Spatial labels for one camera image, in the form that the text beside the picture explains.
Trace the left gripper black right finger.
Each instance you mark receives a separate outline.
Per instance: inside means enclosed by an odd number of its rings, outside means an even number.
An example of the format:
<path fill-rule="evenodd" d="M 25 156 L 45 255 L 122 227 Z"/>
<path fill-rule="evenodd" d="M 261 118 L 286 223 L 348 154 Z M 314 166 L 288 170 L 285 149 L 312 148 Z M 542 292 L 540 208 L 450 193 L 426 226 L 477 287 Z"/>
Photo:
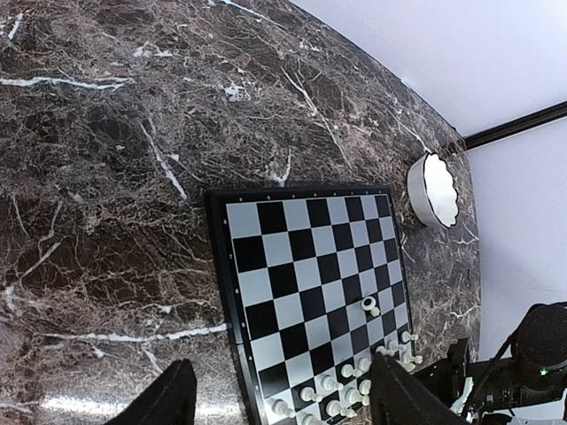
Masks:
<path fill-rule="evenodd" d="M 377 353 L 370 372 L 373 424 L 468 424 L 395 359 Z"/>

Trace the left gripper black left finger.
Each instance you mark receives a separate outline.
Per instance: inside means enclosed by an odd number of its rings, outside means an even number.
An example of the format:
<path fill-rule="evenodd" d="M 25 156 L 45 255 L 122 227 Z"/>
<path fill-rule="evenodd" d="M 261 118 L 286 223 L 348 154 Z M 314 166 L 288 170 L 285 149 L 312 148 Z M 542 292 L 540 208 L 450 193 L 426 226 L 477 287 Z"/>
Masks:
<path fill-rule="evenodd" d="M 173 361 L 107 425 L 195 423 L 197 378 L 188 359 Z"/>

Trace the black and white chessboard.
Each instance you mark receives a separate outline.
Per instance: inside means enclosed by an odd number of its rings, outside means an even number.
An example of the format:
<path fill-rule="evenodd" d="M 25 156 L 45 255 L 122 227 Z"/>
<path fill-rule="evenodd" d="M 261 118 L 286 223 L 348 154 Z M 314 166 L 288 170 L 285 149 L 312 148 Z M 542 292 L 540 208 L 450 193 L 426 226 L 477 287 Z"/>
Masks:
<path fill-rule="evenodd" d="M 206 217 L 229 340 L 251 424 L 325 424 L 333 399 L 356 416 L 345 394 L 359 390 L 378 346 L 413 328 L 392 192 L 384 186 L 218 189 L 206 194 Z M 368 296 L 380 316 L 361 308 Z M 357 377 L 340 374 L 344 364 Z M 321 386 L 331 375 L 344 388 Z M 305 402 L 310 386 L 322 402 Z M 295 418 L 275 414 L 284 400 Z"/>

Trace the white chess queen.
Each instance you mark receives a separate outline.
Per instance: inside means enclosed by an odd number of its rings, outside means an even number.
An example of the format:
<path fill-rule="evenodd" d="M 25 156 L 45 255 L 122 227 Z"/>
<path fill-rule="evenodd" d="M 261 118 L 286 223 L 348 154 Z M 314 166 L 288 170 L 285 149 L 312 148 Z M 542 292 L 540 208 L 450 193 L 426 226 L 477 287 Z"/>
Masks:
<path fill-rule="evenodd" d="M 370 404 L 369 395 L 363 395 L 355 388 L 350 388 L 345 394 L 345 400 L 348 405 L 362 404 L 368 406 Z"/>

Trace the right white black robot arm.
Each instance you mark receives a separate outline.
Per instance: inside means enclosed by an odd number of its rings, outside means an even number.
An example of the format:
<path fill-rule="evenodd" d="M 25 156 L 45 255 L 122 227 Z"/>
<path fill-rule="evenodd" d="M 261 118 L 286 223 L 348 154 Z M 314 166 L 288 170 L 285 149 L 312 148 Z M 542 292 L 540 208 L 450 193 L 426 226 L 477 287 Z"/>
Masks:
<path fill-rule="evenodd" d="M 512 410 L 566 390 L 566 303 L 530 307 L 489 360 L 472 362 L 469 340 L 457 340 L 436 371 L 438 398 L 474 424 L 529 424 Z"/>

